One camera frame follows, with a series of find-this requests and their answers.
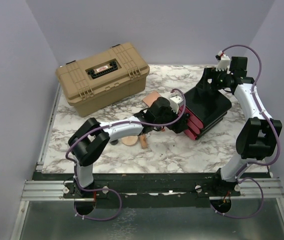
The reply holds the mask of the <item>black makeup drawer organizer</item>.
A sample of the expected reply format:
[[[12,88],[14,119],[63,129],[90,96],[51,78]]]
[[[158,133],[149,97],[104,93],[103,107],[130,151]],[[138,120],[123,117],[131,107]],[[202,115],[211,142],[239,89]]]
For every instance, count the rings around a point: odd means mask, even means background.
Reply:
[[[219,91],[209,94],[198,87],[193,87],[184,93],[184,96],[186,107],[204,124],[199,138],[218,124],[232,107],[231,101]]]

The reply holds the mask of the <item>beige concealer tube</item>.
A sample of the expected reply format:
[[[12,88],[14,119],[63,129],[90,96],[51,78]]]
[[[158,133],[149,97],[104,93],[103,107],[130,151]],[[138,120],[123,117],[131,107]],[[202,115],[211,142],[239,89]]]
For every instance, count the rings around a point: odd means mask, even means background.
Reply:
[[[142,134],[139,136],[139,142],[140,142],[140,146],[142,149],[147,149],[148,148],[148,143],[147,143],[147,139],[146,139],[146,135]]]

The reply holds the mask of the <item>pink top drawer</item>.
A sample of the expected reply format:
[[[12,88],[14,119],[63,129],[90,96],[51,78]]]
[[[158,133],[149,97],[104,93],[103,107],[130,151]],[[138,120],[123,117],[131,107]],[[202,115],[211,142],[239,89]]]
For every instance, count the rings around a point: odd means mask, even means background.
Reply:
[[[185,109],[185,114],[188,116],[188,119],[187,119],[188,128],[184,130],[184,134],[191,140],[195,141],[199,138],[202,130],[204,129],[204,124],[188,108]]]

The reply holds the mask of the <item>black eyeliner pencil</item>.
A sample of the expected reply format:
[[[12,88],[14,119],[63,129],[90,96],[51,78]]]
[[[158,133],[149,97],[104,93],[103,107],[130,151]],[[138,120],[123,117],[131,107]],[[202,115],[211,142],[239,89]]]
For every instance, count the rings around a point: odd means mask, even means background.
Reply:
[[[132,95],[132,96],[126,97],[126,98],[124,98],[124,99],[122,99],[122,100],[119,100],[119,101],[117,101],[117,102],[113,103],[112,105],[113,105],[113,106],[114,106],[114,105],[117,105],[117,104],[119,104],[119,103],[122,103],[122,102],[124,102],[124,101],[129,100],[129,99],[132,99],[132,98],[134,98],[134,97],[135,97],[135,95]]]

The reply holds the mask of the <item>round wooden compact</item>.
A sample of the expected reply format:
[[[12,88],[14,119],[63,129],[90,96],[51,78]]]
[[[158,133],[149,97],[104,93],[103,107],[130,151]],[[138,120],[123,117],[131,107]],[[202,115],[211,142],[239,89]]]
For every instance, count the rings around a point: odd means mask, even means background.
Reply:
[[[121,139],[122,143],[126,146],[134,146],[138,141],[138,136],[126,136]]]

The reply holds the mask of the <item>small black round jar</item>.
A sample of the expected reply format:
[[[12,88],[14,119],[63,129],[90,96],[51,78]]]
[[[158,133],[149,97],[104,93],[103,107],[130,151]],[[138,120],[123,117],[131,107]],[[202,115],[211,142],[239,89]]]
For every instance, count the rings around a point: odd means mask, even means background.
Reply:
[[[114,140],[114,141],[111,141],[111,142],[110,142],[110,144],[113,145],[113,146],[117,145],[118,143],[119,143],[118,140]]]

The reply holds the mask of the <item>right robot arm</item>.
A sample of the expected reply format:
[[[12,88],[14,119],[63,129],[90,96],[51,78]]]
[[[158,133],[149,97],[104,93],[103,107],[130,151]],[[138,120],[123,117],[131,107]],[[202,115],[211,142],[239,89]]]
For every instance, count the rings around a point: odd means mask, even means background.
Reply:
[[[247,57],[228,57],[221,51],[216,59],[217,66],[204,69],[198,86],[208,96],[230,89],[246,119],[236,140],[236,153],[219,170],[219,179],[211,183],[212,192],[222,196],[229,190],[229,183],[238,183],[250,165],[262,166],[265,158],[279,155],[282,123],[273,119],[262,104],[257,79],[247,76]]]

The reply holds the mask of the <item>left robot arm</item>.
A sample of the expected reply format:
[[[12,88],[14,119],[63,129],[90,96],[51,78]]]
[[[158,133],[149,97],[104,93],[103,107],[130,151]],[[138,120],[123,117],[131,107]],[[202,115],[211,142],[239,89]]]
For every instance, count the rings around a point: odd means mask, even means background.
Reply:
[[[168,128],[179,134],[187,129],[186,100],[182,96],[158,97],[150,107],[112,122],[88,119],[68,140],[65,157],[74,163],[75,191],[81,197],[92,193],[93,164],[108,143]]]

